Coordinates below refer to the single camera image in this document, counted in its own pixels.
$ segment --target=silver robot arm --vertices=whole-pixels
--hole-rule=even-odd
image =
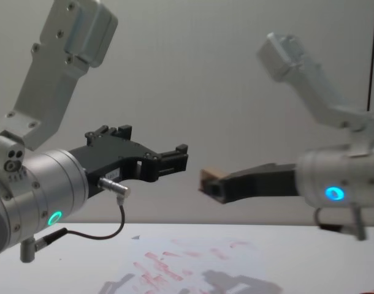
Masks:
[[[349,106],[296,37],[271,33],[258,56],[275,81],[294,88],[318,123],[349,129],[350,144],[299,158],[296,186],[315,208],[351,208],[352,233],[364,239],[360,209],[374,207],[374,117]]]
[[[103,62],[117,24],[97,0],[54,1],[14,109],[0,120],[0,252],[30,243],[88,199],[74,156],[55,150],[24,161],[25,148],[56,133],[78,79]],[[34,252],[21,258],[30,262]]]

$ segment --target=gray wall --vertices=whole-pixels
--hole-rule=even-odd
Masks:
[[[271,31],[298,35],[339,90],[365,108],[374,1],[104,2],[120,21],[112,46],[104,64],[79,81],[58,134],[41,150],[83,145],[83,134],[103,124],[131,124],[133,140],[157,152],[187,143],[191,157],[185,173],[155,184],[124,182],[133,191],[129,222],[310,223],[312,209],[297,197],[221,206],[198,193],[199,170],[294,162],[307,148],[346,140],[316,125],[290,88],[270,80],[255,52]],[[0,1],[0,116],[18,95],[51,4]],[[103,193],[69,221],[119,217],[115,197]]]

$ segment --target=blue led light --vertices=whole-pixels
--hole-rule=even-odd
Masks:
[[[48,225],[54,225],[55,223],[57,223],[62,218],[62,215],[63,213],[61,211],[53,213],[48,220]]]
[[[345,192],[338,187],[329,187],[325,191],[326,197],[333,201],[340,201],[345,198]]]

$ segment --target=label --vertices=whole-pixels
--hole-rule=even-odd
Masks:
[[[116,170],[110,171],[105,175],[106,179],[114,180],[120,177],[120,168],[117,168]]]

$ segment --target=paper sheet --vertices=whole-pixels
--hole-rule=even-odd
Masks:
[[[279,294],[258,250],[234,239],[131,240],[117,282],[99,294]]]

